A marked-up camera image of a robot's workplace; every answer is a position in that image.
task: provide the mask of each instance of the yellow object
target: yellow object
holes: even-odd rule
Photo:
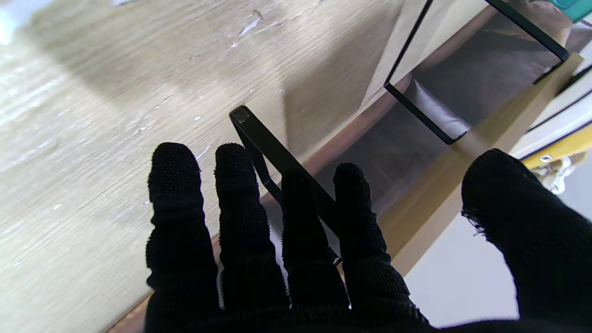
[[[561,139],[552,146],[530,155],[522,162],[527,168],[532,169],[556,161],[564,156],[586,151],[590,146],[592,146],[592,124]]]

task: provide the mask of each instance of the teal object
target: teal object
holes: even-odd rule
[[[561,9],[573,22],[578,22],[592,12],[592,0],[549,0]]]

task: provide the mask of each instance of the finger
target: finger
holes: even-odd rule
[[[282,179],[282,257],[293,306],[349,305],[341,276],[329,257],[308,179],[289,171]]]
[[[191,151],[178,143],[160,144],[148,178],[155,228],[146,244],[154,289],[146,332],[182,327],[220,310],[218,268],[204,223],[200,169]]]
[[[343,272],[352,309],[373,308],[386,300],[384,306],[403,305],[408,310],[405,316],[423,318],[409,301],[401,274],[391,266],[362,170],[354,164],[340,164],[333,182],[342,221]]]
[[[216,151],[220,205],[220,260],[224,307],[248,310],[288,306],[284,278],[269,240],[265,209],[246,150],[235,143]]]
[[[471,164],[462,200],[465,215],[504,255],[521,318],[592,326],[590,221],[498,149]]]

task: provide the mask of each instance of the black metal frame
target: black metal frame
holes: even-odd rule
[[[300,170],[310,180],[313,196],[317,205],[317,214],[329,229],[339,237],[339,225],[333,214],[336,205],[335,200],[317,183],[306,169],[288,152],[282,143],[259,121],[249,108],[242,105],[230,113],[236,132],[239,134],[243,146],[247,149],[253,160],[255,170],[265,188],[269,191],[275,201],[282,203],[282,192],[278,185],[271,179],[265,157],[268,161],[284,175],[290,169]],[[341,258],[330,247],[327,249],[329,257],[334,264],[341,262]]]
[[[557,58],[560,59],[561,63],[567,60],[570,56],[568,50],[566,50],[563,46],[557,43],[553,38],[549,37],[544,31],[542,31],[539,27],[537,27],[534,23],[530,22],[527,18],[522,16],[518,11],[516,11],[512,6],[505,3],[503,0],[484,0],[487,1],[493,8],[497,9],[502,15],[507,17],[510,21],[514,22],[518,25],[522,30],[527,32],[531,35],[536,41],[542,44],[545,48],[547,48],[551,53],[553,53]],[[419,18],[417,19],[413,29],[411,29],[411,33],[409,34],[409,38],[405,41],[403,45],[403,49],[401,49],[401,53],[399,53],[399,57],[395,61],[395,65],[392,67],[391,72],[387,76],[387,80],[384,82],[384,88],[395,97],[405,108],[407,108],[414,116],[416,116],[428,129],[430,129],[436,136],[440,138],[440,140],[444,141],[445,144],[451,145],[455,143],[458,139],[462,136],[457,138],[451,138],[446,134],[436,123],[434,123],[428,116],[426,116],[413,102],[411,102],[405,95],[400,92],[395,86],[391,84],[391,78],[395,71],[397,70],[399,64],[401,63],[407,49],[411,45],[413,41],[413,37],[415,37],[417,30],[419,30],[420,25],[422,24],[423,19],[426,17],[430,6],[432,5],[433,0],[427,0],[425,6],[422,9]]]
[[[555,56],[557,56],[561,62],[567,60],[569,52],[563,48],[554,39],[545,34],[539,27],[531,23],[524,16],[518,13],[514,8],[505,3],[503,0],[484,0],[487,1],[492,7],[497,9],[500,13],[512,20],[520,28],[524,29],[528,34],[545,46]],[[393,95],[399,102],[405,106],[411,113],[413,113],[427,128],[429,128],[436,136],[438,136],[447,145],[451,145],[460,137],[453,139],[448,136],[438,125],[436,125],[428,116],[426,116],[413,102],[404,96],[397,88],[395,88],[390,80],[397,70],[397,67],[401,63],[403,56],[413,41],[413,37],[416,35],[422,21],[427,15],[427,12],[432,5],[433,0],[427,0],[422,12],[417,19],[411,33],[405,42],[401,53],[399,54],[394,66],[387,76],[387,80],[384,83],[384,88]],[[313,189],[313,195],[317,205],[318,216],[325,222],[329,229],[339,237],[339,224],[335,221],[334,207],[336,205],[333,198],[327,194],[327,192],[317,183],[317,181],[311,176],[306,169],[288,152],[288,150],[282,145],[282,143],[257,119],[257,117],[247,108],[246,106],[240,106],[230,113],[230,119],[239,134],[240,140],[243,142],[244,147],[249,151],[255,170],[259,175],[261,183],[272,197],[281,204],[281,190],[278,185],[273,181],[269,175],[267,165],[265,163],[266,157],[270,163],[279,171],[280,174],[285,174],[289,169],[299,169],[310,180],[311,187]],[[331,249],[328,249],[330,257],[333,259],[335,264],[341,262],[341,258]]]

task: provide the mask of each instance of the white wall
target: white wall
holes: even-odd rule
[[[405,276],[411,299],[433,326],[517,318],[516,290],[501,253],[462,216]]]

